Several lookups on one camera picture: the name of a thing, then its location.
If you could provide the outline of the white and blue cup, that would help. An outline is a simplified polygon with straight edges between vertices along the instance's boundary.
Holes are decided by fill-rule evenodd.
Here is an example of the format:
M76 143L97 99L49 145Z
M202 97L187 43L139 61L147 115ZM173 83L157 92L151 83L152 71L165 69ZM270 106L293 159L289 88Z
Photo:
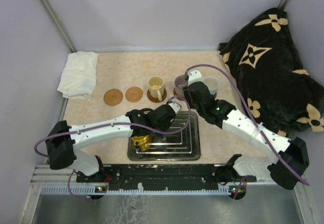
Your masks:
M210 94L215 96L219 87L219 82L215 77L205 77L203 83L207 86Z

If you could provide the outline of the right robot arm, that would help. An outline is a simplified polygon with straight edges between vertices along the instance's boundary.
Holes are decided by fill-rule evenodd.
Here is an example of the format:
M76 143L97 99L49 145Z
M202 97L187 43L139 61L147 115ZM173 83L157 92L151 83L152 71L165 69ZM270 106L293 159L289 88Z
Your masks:
M184 74L187 82L184 95L190 107L207 123L239 136L265 155L237 155L233 164L226 168L227 177L232 181L247 176L271 178L287 190L292 190L298 182L309 185L302 177L309 166L306 143L299 137L280 136L258 124L251 113L244 115L231 103L215 99L197 68L194 65Z

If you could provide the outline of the cream mug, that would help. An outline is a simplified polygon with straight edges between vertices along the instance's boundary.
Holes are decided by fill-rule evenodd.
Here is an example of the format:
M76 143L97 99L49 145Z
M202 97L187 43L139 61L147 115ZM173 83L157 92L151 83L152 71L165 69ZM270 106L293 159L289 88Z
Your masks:
M165 87L164 87L164 81L159 76L151 77L148 81L149 86L149 95L155 99L161 102L163 100L163 96L165 94Z

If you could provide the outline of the purple glass mug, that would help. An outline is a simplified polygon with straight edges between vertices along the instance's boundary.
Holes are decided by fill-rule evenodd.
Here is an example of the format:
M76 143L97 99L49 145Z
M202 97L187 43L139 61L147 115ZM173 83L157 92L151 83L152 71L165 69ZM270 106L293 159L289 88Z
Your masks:
M174 93L178 96L184 97L183 88L186 87L188 81L185 80L184 75L177 76L174 81Z

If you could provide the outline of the yellow cup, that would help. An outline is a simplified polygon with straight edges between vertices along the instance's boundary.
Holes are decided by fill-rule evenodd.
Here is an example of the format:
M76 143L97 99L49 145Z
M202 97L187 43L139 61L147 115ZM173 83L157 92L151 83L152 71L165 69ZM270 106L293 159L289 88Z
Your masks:
M151 143L151 136L146 135L146 136L134 136L131 138L133 146L141 151L147 151L148 149L151 148L150 143Z

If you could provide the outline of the woven coaster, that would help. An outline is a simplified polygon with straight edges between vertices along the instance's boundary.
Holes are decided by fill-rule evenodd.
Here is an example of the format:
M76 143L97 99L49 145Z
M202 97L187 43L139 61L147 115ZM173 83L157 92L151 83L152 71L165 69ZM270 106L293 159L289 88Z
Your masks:
M129 102L137 102L142 96L143 90L139 87L130 87L125 93L125 98Z
M111 89L104 94L103 100L109 106L116 106L122 102L123 97L123 93L119 89Z

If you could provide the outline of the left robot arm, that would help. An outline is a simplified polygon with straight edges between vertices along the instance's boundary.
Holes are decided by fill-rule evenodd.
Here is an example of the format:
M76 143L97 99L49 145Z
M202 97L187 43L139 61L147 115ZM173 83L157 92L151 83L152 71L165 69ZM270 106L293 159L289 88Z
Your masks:
M164 134L170 128L181 105L170 101L147 113L134 109L112 120L79 126L58 122L46 140L50 169L73 169L95 182L105 177L99 158L83 152L83 148L103 141Z

